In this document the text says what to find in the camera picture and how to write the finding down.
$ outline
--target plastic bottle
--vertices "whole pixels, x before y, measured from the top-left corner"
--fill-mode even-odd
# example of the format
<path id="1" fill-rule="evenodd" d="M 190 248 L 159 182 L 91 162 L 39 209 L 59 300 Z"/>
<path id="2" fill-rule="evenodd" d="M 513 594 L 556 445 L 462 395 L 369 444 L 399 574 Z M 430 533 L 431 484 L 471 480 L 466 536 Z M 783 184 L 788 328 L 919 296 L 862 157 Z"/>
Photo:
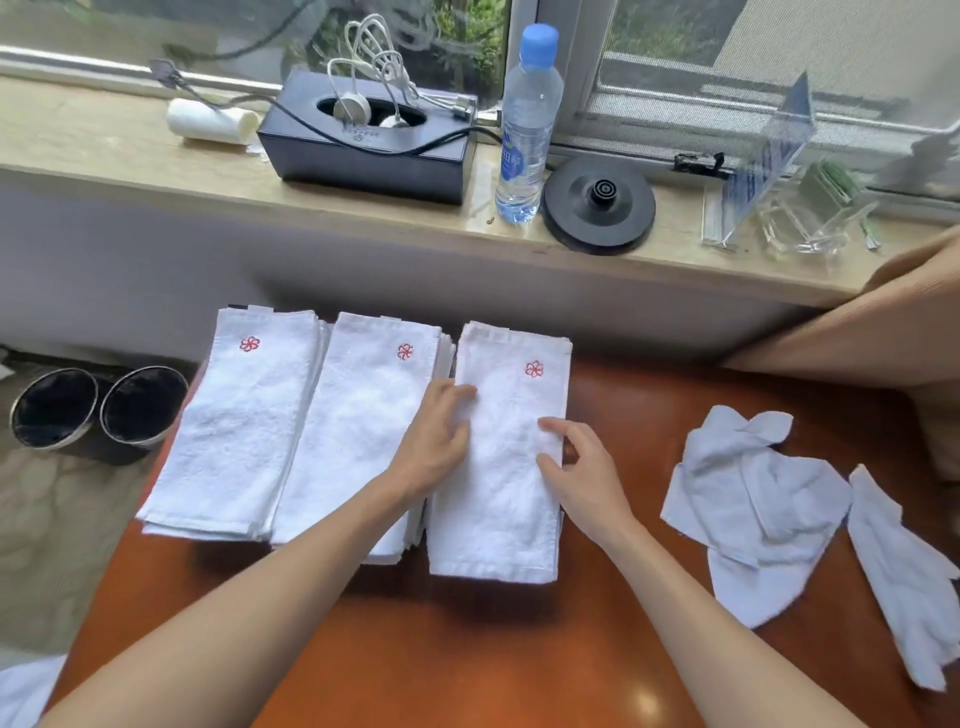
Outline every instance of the plastic bottle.
<path id="1" fill-rule="evenodd" d="M 540 207 L 543 166 L 553 122 L 564 95 L 564 80 L 553 67 L 557 29 L 528 25 L 520 42 L 520 63 L 503 85 L 503 153 L 496 210 L 508 223 L 532 220 Z"/>

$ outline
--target gray wall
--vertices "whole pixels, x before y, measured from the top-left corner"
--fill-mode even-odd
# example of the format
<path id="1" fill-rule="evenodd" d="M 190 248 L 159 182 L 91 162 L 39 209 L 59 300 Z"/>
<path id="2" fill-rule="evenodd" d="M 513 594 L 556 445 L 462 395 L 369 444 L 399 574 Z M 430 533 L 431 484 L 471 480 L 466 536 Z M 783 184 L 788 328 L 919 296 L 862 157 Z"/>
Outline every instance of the gray wall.
<path id="1" fill-rule="evenodd" d="M 455 336 L 476 319 L 565 335 L 578 351 L 687 360 L 715 359 L 813 313 L 11 184 L 0 185 L 0 221 L 0 344 L 79 358 L 199 360 L 228 303 L 399 316 Z"/>

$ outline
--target blue sign card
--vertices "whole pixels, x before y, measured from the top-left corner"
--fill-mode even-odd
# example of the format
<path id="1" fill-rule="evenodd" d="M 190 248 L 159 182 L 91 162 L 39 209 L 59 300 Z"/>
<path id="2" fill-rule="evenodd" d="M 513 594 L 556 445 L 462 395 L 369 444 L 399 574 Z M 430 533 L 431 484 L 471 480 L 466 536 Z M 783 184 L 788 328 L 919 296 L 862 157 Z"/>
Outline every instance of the blue sign card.
<path id="1" fill-rule="evenodd" d="M 806 71 L 791 86 L 760 133 L 760 141 L 724 182 L 720 243 L 726 243 L 736 227 L 754 209 L 763 193 L 786 171 L 806 142 L 816 132 Z"/>

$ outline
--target blue bottle cap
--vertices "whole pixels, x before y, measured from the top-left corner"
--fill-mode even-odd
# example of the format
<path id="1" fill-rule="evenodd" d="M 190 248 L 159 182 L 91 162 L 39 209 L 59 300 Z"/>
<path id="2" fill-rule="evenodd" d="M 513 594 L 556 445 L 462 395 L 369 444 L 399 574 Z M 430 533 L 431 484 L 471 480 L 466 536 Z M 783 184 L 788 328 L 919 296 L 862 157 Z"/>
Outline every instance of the blue bottle cap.
<path id="1" fill-rule="evenodd" d="M 520 40 L 520 63 L 534 68 L 549 68 L 557 58 L 560 34 L 552 25 L 534 23 L 523 29 Z"/>

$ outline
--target window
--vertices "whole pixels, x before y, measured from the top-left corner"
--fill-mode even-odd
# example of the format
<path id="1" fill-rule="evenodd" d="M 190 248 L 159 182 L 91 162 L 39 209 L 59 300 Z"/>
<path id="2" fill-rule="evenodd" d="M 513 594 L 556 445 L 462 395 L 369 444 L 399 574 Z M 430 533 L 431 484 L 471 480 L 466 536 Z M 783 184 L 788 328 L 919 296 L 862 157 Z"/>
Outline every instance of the window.
<path id="1" fill-rule="evenodd" d="M 387 20 L 423 88 L 500 98 L 509 0 L 0 0 L 0 44 L 281 84 L 294 67 L 326 68 L 343 28 Z"/>
<path id="2" fill-rule="evenodd" d="M 956 0 L 541 0 L 539 19 L 570 41 L 557 141 L 735 158 L 807 70 L 806 158 L 960 200 Z"/>

